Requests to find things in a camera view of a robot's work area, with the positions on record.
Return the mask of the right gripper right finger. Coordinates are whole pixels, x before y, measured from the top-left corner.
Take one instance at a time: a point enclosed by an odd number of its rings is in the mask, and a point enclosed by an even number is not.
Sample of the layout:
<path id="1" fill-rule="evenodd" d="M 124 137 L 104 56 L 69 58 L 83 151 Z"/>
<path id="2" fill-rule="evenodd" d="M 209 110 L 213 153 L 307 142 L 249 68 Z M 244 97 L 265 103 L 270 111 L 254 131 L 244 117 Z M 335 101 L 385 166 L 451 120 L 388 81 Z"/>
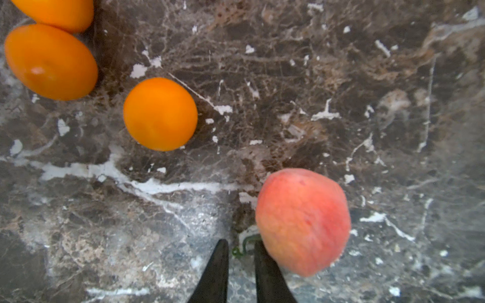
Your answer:
<path id="1" fill-rule="evenodd" d="M 254 260 L 257 303 L 297 303 L 278 264 L 268 254 L 262 241 L 255 242 Z"/>

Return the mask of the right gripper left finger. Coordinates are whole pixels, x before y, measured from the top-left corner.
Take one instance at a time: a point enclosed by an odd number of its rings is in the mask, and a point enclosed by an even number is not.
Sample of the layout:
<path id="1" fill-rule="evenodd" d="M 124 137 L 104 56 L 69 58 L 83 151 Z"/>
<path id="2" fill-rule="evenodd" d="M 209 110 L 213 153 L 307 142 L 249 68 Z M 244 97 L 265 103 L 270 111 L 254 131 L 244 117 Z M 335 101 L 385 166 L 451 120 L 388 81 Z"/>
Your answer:
<path id="1" fill-rule="evenodd" d="M 220 239 L 212 252 L 199 283 L 188 299 L 188 303 L 226 303 L 228 281 L 229 243 L 225 239 Z"/>

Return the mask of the pink peach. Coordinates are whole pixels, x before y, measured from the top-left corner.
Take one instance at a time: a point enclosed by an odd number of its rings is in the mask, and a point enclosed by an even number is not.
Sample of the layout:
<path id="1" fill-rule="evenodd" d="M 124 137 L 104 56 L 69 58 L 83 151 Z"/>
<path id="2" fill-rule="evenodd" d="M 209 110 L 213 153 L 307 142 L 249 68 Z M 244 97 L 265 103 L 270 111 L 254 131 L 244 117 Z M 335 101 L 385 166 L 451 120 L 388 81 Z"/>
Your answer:
<path id="1" fill-rule="evenodd" d="M 243 257 L 249 242 L 262 241 L 276 263 L 310 277 L 337 261 L 350 238 L 346 194 L 334 180 L 307 169 L 286 168 L 263 183 L 256 201 L 258 233 L 232 254 Z"/>

